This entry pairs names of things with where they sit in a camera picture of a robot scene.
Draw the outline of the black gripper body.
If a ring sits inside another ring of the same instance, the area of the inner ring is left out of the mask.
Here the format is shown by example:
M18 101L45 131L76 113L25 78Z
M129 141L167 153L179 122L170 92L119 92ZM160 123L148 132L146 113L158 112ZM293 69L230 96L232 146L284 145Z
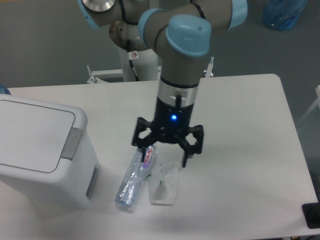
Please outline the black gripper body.
M152 121L152 136L161 143L177 144L178 139L186 141L193 108L193 104L176 108L157 98Z

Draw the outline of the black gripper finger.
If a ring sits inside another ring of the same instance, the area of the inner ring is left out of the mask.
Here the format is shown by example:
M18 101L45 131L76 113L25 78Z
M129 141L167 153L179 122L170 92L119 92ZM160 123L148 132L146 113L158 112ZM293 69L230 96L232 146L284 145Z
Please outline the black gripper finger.
M154 131L154 123L143 117L138 117L131 144L137 147L137 150L142 154L141 163L145 159L147 147L153 145L158 140L158 133Z
M201 154L204 141L204 128L201 124L195 126L188 126L186 129L178 130L174 135L176 143L183 149L184 154L181 166L186 167L188 159L192 158L194 154Z

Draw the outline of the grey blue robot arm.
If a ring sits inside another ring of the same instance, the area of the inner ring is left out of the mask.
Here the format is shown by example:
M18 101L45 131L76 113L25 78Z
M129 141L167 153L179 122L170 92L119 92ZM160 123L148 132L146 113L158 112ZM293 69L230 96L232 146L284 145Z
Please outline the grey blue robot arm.
M117 21L137 26L142 42L162 60L154 119L137 119L132 145L143 150L156 142L177 144L183 164L200 154L203 126L190 126L190 120L211 37L242 24L247 2L191 0L171 10L150 8L147 0L80 0L78 5L91 27Z

